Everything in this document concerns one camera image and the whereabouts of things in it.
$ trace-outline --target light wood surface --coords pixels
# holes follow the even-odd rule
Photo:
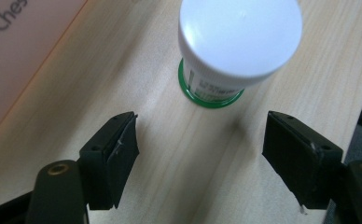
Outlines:
[[[90,223],[322,222],[261,156],[266,117],[290,114],[348,148],[362,107],[362,0],[299,0],[297,53],[222,109],[179,88],[180,3],[88,1],[0,126],[0,203],[132,110],[141,154],[119,209],[90,212]]]

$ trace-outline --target green jar base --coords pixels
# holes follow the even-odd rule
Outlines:
[[[207,108],[222,108],[227,105],[233,104],[239,97],[243,94],[243,91],[240,91],[233,97],[220,101],[220,102],[207,102],[204,100],[199,99],[197,96],[195,96],[192,92],[189,91],[187,83],[184,80],[184,60],[181,60],[179,66],[178,66],[178,81],[180,83],[181,90],[184,92],[184,94],[189,98],[193,103],[197,105],[201,105]]]

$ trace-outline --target plastic jar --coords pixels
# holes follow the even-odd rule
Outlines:
[[[301,33],[296,0],[184,0],[181,89],[198,105],[230,105],[292,57]]]

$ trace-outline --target white lid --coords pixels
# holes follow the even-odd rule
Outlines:
[[[178,40],[192,69],[248,85],[286,63],[301,32],[296,0],[184,0]]]

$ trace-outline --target table surface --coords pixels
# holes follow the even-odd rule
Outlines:
[[[233,105],[181,92],[181,1],[89,0],[0,126],[0,203],[78,151],[112,116],[134,111],[141,154],[119,209],[91,223],[321,223],[262,157],[269,110],[343,149],[362,107],[362,0],[299,0],[292,60]]]

